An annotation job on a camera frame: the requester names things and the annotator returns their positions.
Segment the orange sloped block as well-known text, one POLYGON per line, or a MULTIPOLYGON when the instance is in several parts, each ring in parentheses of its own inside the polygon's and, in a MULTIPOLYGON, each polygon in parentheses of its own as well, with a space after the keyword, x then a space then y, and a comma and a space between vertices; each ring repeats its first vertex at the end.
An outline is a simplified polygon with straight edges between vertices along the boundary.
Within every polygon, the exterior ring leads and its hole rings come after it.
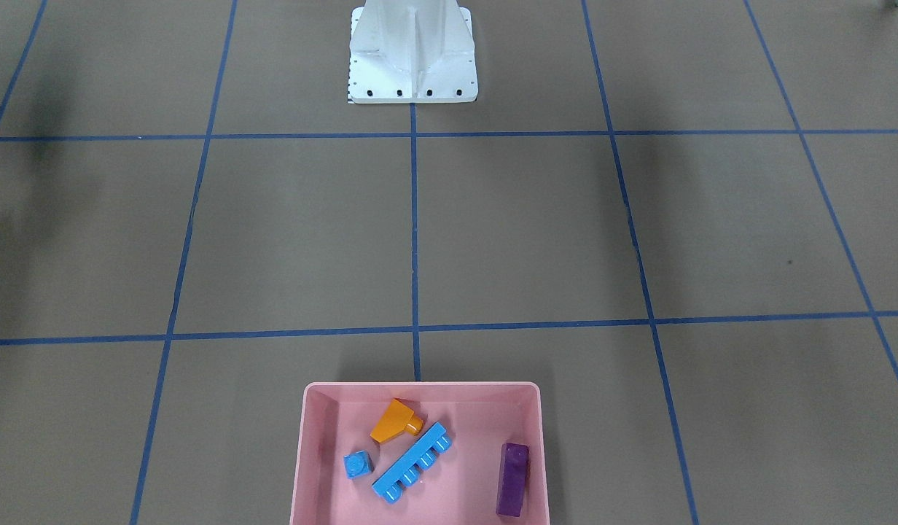
POLYGON ((423 419, 417 416, 415 410, 410 406, 395 398, 372 428, 370 439, 377 444, 383 444, 402 433, 417 436, 422 429, 423 419))

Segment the purple sloped block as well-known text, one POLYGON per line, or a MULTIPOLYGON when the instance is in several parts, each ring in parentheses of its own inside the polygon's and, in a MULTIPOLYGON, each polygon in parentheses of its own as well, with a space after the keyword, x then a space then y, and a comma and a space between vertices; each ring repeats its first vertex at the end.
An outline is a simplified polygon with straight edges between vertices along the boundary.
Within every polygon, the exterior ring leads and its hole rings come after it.
POLYGON ((500 452, 496 515, 512 518, 521 516, 528 488, 528 472, 529 447, 512 442, 504 443, 500 452))

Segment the pink plastic box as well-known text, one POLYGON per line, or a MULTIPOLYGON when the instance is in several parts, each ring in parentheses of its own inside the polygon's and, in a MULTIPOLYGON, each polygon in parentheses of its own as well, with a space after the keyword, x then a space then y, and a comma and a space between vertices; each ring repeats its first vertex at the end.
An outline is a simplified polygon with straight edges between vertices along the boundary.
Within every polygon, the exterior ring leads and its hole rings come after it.
POLYGON ((303 392, 292 524, 548 524, 542 404, 538 385, 502 382, 313 382, 303 392), (372 483, 415 442, 408 433, 377 444, 372 428, 389 403, 410 406, 427 427, 440 421, 452 448, 386 504, 372 483), (529 447, 521 516, 496 515, 500 452, 529 447), (350 481, 343 456, 369 451, 373 473, 350 481))

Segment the small blue cube block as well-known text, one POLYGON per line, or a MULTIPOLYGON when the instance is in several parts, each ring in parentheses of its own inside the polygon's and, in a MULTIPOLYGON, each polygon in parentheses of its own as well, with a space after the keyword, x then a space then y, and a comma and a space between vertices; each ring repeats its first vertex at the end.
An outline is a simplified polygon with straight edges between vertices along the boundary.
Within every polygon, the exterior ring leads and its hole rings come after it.
POLYGON ((343 472, 350 481, 370 475, 374 469, 369 451, 355 451, 343 456, 343 472))

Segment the long blue studded block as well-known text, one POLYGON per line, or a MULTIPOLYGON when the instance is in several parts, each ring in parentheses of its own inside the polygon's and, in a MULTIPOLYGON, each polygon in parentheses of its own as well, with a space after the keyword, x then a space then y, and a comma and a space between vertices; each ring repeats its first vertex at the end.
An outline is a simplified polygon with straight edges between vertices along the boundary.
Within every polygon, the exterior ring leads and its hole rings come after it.
POLYGON ((445 425, 436 421, 399 456, 375 482, 372 490, 386 504, 396 504, 406 489, 415 485, 426 470, 432 468, 439 457, 449 451, 453 441, 445 425))

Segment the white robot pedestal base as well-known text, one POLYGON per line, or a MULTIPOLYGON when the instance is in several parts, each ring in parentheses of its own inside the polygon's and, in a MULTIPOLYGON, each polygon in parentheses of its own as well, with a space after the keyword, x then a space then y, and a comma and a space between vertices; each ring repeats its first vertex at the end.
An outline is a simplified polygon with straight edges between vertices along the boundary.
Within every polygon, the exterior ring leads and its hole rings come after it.
POLYGON ((350 21, 348 103, 477 100, 472 13, 458 2, 367 1, 350 21))

